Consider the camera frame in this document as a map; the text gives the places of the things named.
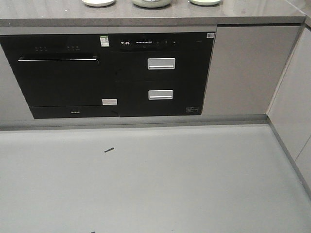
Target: silver drawer handle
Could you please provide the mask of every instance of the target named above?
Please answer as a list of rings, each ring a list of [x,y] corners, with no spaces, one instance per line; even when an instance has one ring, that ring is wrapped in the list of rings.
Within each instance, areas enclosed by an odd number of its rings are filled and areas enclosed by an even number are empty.
[[[148,100],[172,100],[173,90],[150,90],[148,91]]]
[[[149,66],[149,69],[174,69],[175,66]]]
[[[150,99],[153,99],[153,100],[156,100],[156,99],[169,99],[169,100],[171,100],[171,99],[173,99],[173,96],[150,96],[149,97]]]
[[[175,58],[148,58],[147,68],[153,69],[175,69]]]

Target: white dish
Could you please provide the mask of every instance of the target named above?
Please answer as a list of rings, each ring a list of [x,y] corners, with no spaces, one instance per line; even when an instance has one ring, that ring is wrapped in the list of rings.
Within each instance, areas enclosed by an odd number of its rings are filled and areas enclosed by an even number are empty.
[[[212,6],[220,3],[222,0],[190,0],[190,2],[200,6]]]
[[[116,0],[82,0],[85,5],[88,6],[95,6],[95,7],[102,7],[102,6],[109,6],[113,4]]]

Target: dishwasher handle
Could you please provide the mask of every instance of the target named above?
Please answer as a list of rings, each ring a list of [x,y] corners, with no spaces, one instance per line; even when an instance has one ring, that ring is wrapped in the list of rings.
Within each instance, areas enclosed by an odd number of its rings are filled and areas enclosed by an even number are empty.
[[[51,53],[51,54],[27,54],[21,56],[17,62],[96,62],[98,56],[92,53]]]

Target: label sticker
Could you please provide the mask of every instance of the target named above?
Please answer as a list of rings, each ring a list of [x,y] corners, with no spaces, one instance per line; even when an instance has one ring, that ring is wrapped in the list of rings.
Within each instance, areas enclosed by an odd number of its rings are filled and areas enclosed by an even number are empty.
[[[102,99],[103,105],[118,105],[118,99]]]
[[[206,36],[207,39],[212,39],[214,37],[215,37],[215,33],[207,33],[207,36]]]
[[[100,35],[99,36],[100,40],[101,40],[101,45],[102,47],[109,47],[109,38],[107,35]]]
[[[199,107],[187,107],[186,113],[197,113],[199,112]]]

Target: white sticker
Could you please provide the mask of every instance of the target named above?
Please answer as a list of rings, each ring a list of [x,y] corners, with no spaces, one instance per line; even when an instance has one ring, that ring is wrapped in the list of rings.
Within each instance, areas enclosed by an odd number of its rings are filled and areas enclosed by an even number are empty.
[[[109,38],[107,35],[100,35],[99,36],[100,40],[101,40],[101,45],[102,47],[109,47]]]
[[[102,99],[103,105],[118,105],[117,99]]]
[[[215,37],[215,33],[207,33],[206,38],[212,39],[212,38],[214,38],[214,37]]]

